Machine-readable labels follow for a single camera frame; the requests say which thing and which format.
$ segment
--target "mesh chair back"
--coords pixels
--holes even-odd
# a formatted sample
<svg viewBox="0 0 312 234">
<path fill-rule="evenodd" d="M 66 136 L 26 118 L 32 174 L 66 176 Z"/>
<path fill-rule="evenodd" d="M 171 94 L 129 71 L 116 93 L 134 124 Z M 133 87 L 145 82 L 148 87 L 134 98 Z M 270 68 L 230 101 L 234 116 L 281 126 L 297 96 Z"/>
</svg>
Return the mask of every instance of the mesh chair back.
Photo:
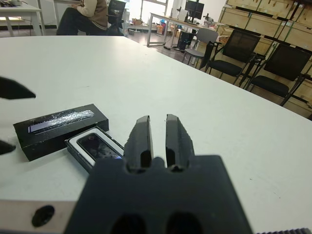
<svg viewBox="0 0 312 234">
<path fill-rule="evenodd" d="M 111 0 L 108 6 L 108 22 L 116 24 L 119 22 L 119 28 L 122 28 L 121 19 L 126 3 L 123 1 Z"/>
<path fill-rule="evenodd" d="M 218 36 L 218 32 L 208 28 L 200 28 L 196 34 L 197 39 L 204 43 L 215 42 Z"/>
<path fill-rule="evenodd" d="M 223 54 L 241 62 L 248 62 L 260 37 L 234 30 L 225 44 Z"/>
<path fill-rule="evenodd" d="M 284 44 L 279 44 L 269 58 L 264 70 L 294 81 L 307 64 L 311 54 Z"/>
</svg>

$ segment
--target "office chair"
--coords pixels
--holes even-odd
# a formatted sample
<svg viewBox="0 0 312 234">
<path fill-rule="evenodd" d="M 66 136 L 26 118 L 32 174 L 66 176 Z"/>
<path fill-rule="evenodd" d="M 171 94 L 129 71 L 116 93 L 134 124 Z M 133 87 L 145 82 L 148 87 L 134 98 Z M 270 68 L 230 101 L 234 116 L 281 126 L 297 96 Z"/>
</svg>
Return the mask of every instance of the office chair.
<svg viewBox="0 0 312 234">
<path fill-rule="evenodd" d="M 100 30 L 98 32 L 89 32 L 92 36 L 123 36 L 119 28 L 122 28 L 122 14 L 126 3 L 118 0 L 111 0 L 108 5 L 108 22 L 111 26 L 107 30 Z"/>
<path fill-rule="evenodd" d="M 211 73 L 211 69 L 216 69 L 221 71 L 222 77 L 223 73 L 230 75 L 232 77 L 236 77 L 233 84 L 236 83 L 240 75 L 242 74 L 243 70 L 247 66 L 247 64 L 254 59 L 254 49 L 257 46 L 260 37 L 243 32 L 234 30 L 224 47 L 216 50 L 214 57 L 209 61 L 206 65 L 205 72 L 207 72 L 208 68 L 210 68 L 209 74 Z M 236 59 L 245 63 L 245 65 L 241 68 L 236 66 L 232 63 L 222 61 L 222 60 L 215 60 L 216 55 L 223 50 L 222 54 L 228 56 L 230 58 Z"/>
<path fill-rule="evenodd" d="M 196 34 L 197 40 L 202 41 L 202 42 L 207 43 L 207 44 L 209 42 L 214 43 L 218 36 L 219 36 L 218 32 L 210 30 L 210 29 L 207 29 L 207 28 L 200 28 L 199 31 Z M 197 59 L 197 63 L 196 63 L 195 68 L 197 67 L 199 59 L 201 59 L 203 61 L 203 59 L 205 57 L 205 54 L 203 54 L 203 53 L 201 53 L 201 52 L 199 52 L 199 51 L 197 51 L 195 49 L 185 49 L 184 57 L 183 57 L 182 62 L 184 62 L 184 59 L 185 59 L 186 55 L 190 56 L 187 65 L 189 65 L 192 57 Z"/>
<path fill-rule="evenodd" d="M 265 89 L 284 98 L 280 104 L 283 106 L 305 79 L 306 76 L 301 75 L 301 71 L 305 67 L 310 57 L 311 54 L 305 51 L 290 47 L 288 45 L 279 44 L 269 59 L 263 61 L 263 63 L 256 69 L 245 89 L 247 90 L 251 84 L 253 87 L 251 88 L 250 92 L 255 86 Z M 293 87 L 289 90 L 287 85 L 278 82 L 277 80 L 268 78 L 266 76 L 257 76 L 263 67 L 264 70 L 288 80 L 297 80 Z"/>
</svg>

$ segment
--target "black chair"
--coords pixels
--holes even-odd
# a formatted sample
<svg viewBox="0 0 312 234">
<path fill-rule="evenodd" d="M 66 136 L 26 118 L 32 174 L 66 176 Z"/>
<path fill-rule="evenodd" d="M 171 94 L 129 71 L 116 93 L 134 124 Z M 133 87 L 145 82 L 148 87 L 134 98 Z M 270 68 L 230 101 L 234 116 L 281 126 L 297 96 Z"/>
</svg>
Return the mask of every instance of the black chair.
<svg viewBox="0 0 312 234">
<path fill-rule="evenodd" d="M 122 14 L 126 3 L 118 0 L 111 0 L 108 6 L 108 22 L 111 26 L 107 30 L 99 30 L 98 32 L 88 33 L 93 36 L 123 36 L 119 28 L 122 28 Z"/>
<path fill-rule="evenodd" d="M 212 68 L 216 69 L 222 72 L 221 76 L 223 73 L 225 73 L 232 77 L 236 77 L 235 81 L 233 82 L 233 84 L 235 84 L 247 64 L 254 58 L 254 49 L 257 46 L 259 40 L 260 37 L 256 35 L 234 30 L 225 46 L 218 50 L 216 49 L 214 57 L 206 65 L 205 72 L 207 72 L 208 68 L 210 68 L 210 74 Z M 216 55 L 221 50 L 223 50 L 223 55 L 241 61 L 245 63 L 245 65 L 241 68 L 226 61 L 215 60 Z"/>
<path fill-rule="evenodd" d="M 253 87 L 251 88 L 250 92 L 255 86 L 265 89 L 284 98 L 280 104 L 283 106 L 298 89 L 300 84 L 303 82 L 303 79 L 305 79 L 305 76 L 301 75 L 301 71 L 307 64 L 310 57 L 311 54 L 305 51 L 290 47 L 288 45 L 279 44 L 269 59 L 263 61 L 263 63 L 257 68 L 245 89 L 247 90 L 251 84 Z M 293 87 L 289 90 L 287 85 L 278 82 L 277 80 L 268 78 L 266 76 L 257 76 L 263 67 L 264 70 L 288 80 L 297 80 Z"/>
</svg>

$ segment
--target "black box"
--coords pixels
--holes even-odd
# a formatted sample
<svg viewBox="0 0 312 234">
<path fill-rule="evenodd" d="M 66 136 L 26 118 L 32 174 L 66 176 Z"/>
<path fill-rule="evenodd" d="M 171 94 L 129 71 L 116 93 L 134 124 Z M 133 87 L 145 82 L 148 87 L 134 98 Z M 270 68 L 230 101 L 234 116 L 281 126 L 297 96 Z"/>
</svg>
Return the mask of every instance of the black box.
<svg viewBox="0 0 312 234">
<path fill-rule="evenodd" d="M 65 140 L 92 127 L 109 130 L 108 119 L 94 104 L 30 119 L 13 126 L 29 161 L 65 148 Z"/>
</svg>

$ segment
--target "desk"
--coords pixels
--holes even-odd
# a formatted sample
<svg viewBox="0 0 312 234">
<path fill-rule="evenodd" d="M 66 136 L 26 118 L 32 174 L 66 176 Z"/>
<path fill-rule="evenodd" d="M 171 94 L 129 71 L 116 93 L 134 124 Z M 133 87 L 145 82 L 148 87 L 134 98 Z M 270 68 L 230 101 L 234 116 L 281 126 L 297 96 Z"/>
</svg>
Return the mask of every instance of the desk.
<svg viewBox="0 0 312 234">
<path fill-rule="evenodd" d="M 0 7 L 0 16 L 5 17 L 11 37 L 14 37 L 14 34 L 13 34 L 13 30 L 12 30 L 9 17 L 16 17 L 16 16 L 31 17 L 35 35 L 41 36 L 40 26 L 39 26 L 39 21 L 38 21 L 38 16 L 37 16 L 38 12 L 41 12 L 41 9 L 25 4 L 24 2 L 22 3 L 22 6 Z"/>
<path fill-rule="evenodd" d="M 125 37 L 0 42 L 1 76 L 37 94 L 0 100 L 2 140 L 17 143 L 14 123 L 94 103 L 122 145 L 150 115 L 154 155 L 165 158 L 166 114 L 175 114 L 197 155 L 222 156 L 254 233 L 312 228 L 310 120 Z M 27 162 L 17 147 L 0 156 L 0 199 L 77 200 L 87 177 L 66 149 Z"/>
<path fill-rule="evenodd" d="M 165 33 L 164 33 L 164 41 L 151 41 L 153 17 L 156 17 L 158 19 L 167 21 L 166 27 L 165 27 Z M 170 22 L 178 24 L 178 25 L 182 25 L 182 26 L 185 26 L 185 27 L 189 27 L 189 28 L 195 29 L 195 30 L 198 30 L 200 28 L 204 28 L 203 26 L 200 26 L 200 25 L 190 24 L 190 23 L 186 23 L 186 22 L 174 19 L 174 18 L 167 17 L 167 16 L 161 16 L 161 15 L 157 15 L 157 14 L 151 13 L 151 18 L 150 18 L 150 22 L 149 22 L 148 36 L 147 36 L 147 46 L 150 46 L 151 44 L 153 44 L 153 45 L 165 45 L 166 44 L 167 31 L 168 31 L 168 26 L 169 26 Z"/>
</svg>

